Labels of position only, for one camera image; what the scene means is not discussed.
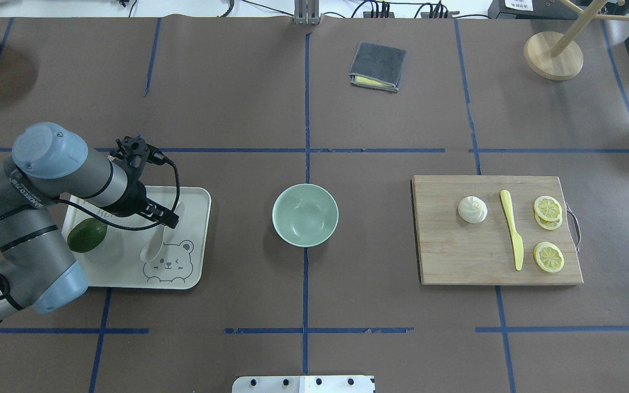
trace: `folded gray towel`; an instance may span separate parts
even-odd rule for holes
[[[361,42],[351,64],[351,83],[372,89],[399,91],[406,50]]]

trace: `wooden stand base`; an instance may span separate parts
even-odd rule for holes
[[[552,80],[567,80],[579,74],[584,65],[584,55],[575,42],[559,54],[551,54],[552,47],[562,38],[562,33],[542,32],[529,38],[524,46],[524,55],[534,72]]]

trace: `white spoon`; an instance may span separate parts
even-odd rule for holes
[[[183,214],[183,205],[181,201],[176,205],[176,209],[174,211],[177,216],[181,217]],[[142,251],[140,251],[140,260],[143,262],[152,261],[159,255],[159,251],[162,251],[162,247],[164,247],[165,242],[172,236],[174,229],[167,228],[166,225],[158,225],[155,229],[155,233],[152,234],[149,241],[145,243],[145,246],[142,247]]]

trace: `black box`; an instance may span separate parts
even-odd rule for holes
[[[564,19],[576,20],[579,15],[560,0],[532,0],[532,11],[506,7],[511,0],[492,0],[487,15],[492,19]]]

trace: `white plate with holes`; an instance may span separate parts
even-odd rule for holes
[[[373,376],[239,377],[232,393],[375,393]]]
[[[170,208],[176,187],[147,186],[147,198]],[[75,202],[89,211],[125,227],[144,227],[150,221],[140,216],[116,217],[102,209],[72,196]],[[200,187],[181,187],[182,217],[175,229],[165,235],[164,246],[157,256],[147,262],[140,259],[140,251],[159,227],[145,231],[125,231],[108,227],[103,242],[89,252],[73,252],[82,265],[92,287],[189,289],[200,280],[203,254],[210,218],[210,194]],[[62,226],[62,236],[89,218],[84,212],[68,206]]]

